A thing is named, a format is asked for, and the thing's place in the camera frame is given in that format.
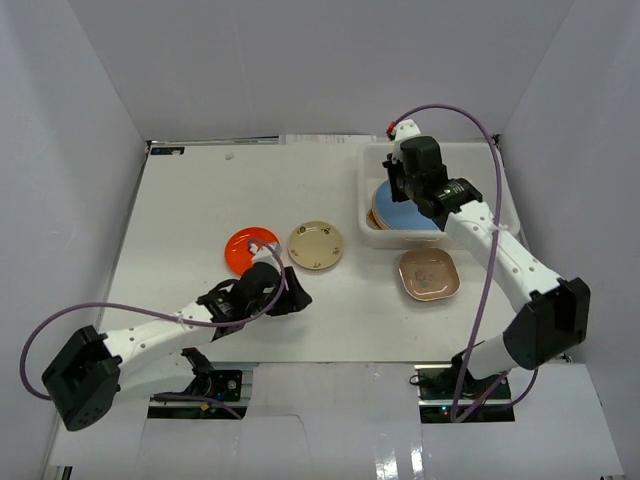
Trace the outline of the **blue round plate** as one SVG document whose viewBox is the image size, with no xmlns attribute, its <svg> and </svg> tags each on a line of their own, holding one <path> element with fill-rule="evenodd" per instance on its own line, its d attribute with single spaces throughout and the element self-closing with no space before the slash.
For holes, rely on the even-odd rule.
<svg viewBox="0 0 640 480">
<path fill-rule="evenodd" d="M 439 228 L 436 224 L 424 217 L 417 210 L 416 205 L 411 201 L 394 202 L 391 195 L 391 187 L 388 180 L 383 182 L 375 191 L 373 197 L 390 197 L 391 201 L 384 207 L 380 207 L 380 213 L 391 230 L 418 230 L 436 231 Z"/>
</svg>

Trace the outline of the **pink round plate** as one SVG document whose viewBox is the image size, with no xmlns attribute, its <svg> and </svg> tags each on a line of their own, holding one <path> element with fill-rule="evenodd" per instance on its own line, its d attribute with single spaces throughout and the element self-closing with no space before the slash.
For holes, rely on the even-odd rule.
<svg viewBox="0 0 640 480">
<path fill-rule="evenodd" d="M 379 210 L 380 207 L 384 207 L 390 201 L 391 198 L 385 196 L 372 198 L 371 208 L 367 214 L 367 222 L 370 228 L 377 230 L 391 230 L 391 227 L 386 223 Z"/>
</svg>

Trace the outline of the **brown square panda dish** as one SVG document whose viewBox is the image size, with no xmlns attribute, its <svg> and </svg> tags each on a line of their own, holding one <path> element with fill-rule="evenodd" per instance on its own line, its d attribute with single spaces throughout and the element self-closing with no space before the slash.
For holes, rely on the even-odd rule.
<svg viewBox="0 0 640 480">
<path fill-rule="evenodd" d="M 439 248 L 405 252 L 399 259 L 398 270 L 406 293 L 420 302 L 449 298 L 460 287 L 452 257 Z"/>
</svg>

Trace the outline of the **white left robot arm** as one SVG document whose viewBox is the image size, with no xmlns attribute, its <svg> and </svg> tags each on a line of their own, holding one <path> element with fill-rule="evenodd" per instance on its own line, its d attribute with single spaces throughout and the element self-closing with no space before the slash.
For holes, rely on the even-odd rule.
<svg viewBox="0 0 640 480">
<path fill-rule="evenodd" d="M 42 375 L 67 431 L 88 428 L 121 401 L 154 397 L 225 405 L 240 397 L 201 347 L 242 330 L 247 320 L 298 313 L 312 302 L 292 267 L 258 262 L 163 319 L 98 332 L 82 327 Z"/>
</svg>

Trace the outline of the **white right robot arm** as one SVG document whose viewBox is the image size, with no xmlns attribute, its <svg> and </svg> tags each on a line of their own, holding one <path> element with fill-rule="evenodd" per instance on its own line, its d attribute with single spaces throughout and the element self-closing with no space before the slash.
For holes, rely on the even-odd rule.
<svg viewBox="0 0 640 480">
<path fill-rule="evenodd" d="M 480 191 L 466 179 L 449 176 L 434 138 L 396 142 L 383 166 L 393 201 L 412 201 L 469 251 L 516 314 L 502 334 L 454 357 L 451 384 L 459 396 L 475 398 L 488 378 L 517 367 L 533 370 L 585 340 L 590 288 L 580 278 L 562 278 L 500 229 Z"/>
</svg>

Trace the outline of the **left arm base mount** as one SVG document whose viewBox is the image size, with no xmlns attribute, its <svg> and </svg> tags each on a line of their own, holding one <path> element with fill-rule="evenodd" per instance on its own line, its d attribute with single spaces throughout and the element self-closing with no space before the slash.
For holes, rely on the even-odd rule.
<svg viewBox="0 0 640 480">
<path fill-rule="evenodd" d="M 247 407 L 242 400 L 243 371 L 216 369 L 197 348 L 186 348 L 180 357 L 188 362 L 191 381 L 181 391 L 161 392 L 151 400 L 162 403 L 170 418 L 241 420 Z"/>
</svg>

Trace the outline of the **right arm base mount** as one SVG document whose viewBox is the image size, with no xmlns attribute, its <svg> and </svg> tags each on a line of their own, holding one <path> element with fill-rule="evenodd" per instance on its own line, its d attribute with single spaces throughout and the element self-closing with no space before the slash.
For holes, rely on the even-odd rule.
<svg viewBox="0 0 640 480">
<path fill-rule="evenodd" d="M 458 371 L 450 363 L 416 365 L 409 384 L 416 388 L 420 420 L 423 425 L 449 424 Z M 499 375 L 472 382 L 463 381 L 456 419 L 465 413 L 497 380 L 500 383 L 468 416 L 464 423 L 511 423 L 515 421 L 509 382 Z"/>
</svg>

